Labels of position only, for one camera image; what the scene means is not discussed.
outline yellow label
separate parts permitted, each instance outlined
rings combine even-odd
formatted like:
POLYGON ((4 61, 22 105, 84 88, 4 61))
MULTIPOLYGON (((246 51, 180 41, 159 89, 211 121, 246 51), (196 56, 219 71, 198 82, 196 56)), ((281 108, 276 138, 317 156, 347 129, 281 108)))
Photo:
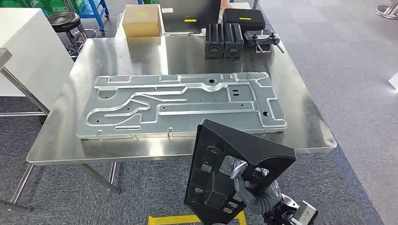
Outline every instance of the yellow label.
POLYGON ((144 17, 144 16, 146 16, 146 13, 136 13, 135 16, 136 17, 144 17))

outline aluminum plate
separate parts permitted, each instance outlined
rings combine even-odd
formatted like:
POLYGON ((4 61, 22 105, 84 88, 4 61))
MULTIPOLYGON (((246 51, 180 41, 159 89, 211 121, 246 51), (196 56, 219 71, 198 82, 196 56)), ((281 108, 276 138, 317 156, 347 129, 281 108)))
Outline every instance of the aluminum plate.
POLYGON ((267 73, 99 76, 77 136, 195 136, 202 119, 250 134, 287 127, 267 73))

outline drilled hole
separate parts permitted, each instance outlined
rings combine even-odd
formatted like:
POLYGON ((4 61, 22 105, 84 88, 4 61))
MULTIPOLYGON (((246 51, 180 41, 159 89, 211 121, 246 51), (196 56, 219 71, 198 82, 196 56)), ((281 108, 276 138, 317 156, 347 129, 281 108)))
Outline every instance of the drilled hole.
POLYGON ((206 171, 206 172, 209 172, 209 173, 210 173, 212 167, 209 166, 209 165, 206 165, 206 164, 202 164, 202 167, 201 167, 200 169, 203 170, 203 171, 206 171))

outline black case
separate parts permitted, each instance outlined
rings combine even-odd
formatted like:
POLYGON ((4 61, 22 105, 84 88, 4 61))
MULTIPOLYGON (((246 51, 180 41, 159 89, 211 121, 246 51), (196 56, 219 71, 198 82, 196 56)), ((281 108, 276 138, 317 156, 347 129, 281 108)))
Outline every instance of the black case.
POLYGON ((242 31, 263 30, 265 20, 260 10, 226 8, 222 16, 222 22, 239 23, 242 31))
POLYGON ((204 225, 229 223, 245 207, 234 198, 234 181, 220 171, 226 156, 246 161, 242 178, 257 186, 259 195, 296 160, 294 149, 219 123, 203 120, 196 134, 191 171, 184 204, 204 225), (266 168, 265 177, 254 175, 256 167, 266 168))
POLYGON ((238 23, 224 23, 224 39, 224 58, 240 58, 244 41, 238 23))
POLYGON ((206 27, 206 58, 222 58, 224 54, 224 32, 221 24, 209 24, 206 27))

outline white desk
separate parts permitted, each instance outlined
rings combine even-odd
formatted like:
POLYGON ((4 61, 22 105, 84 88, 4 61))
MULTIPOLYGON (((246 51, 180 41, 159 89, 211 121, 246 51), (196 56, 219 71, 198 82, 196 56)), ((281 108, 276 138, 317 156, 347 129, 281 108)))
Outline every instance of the white desk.
MULTIPOLYGON (((73 60, 40 8, 0 8, 0 21, 0 48, 12 54, 4 67, 51 109, 73 60)), ((0 75, 0 96, 24 94, 0 75)))

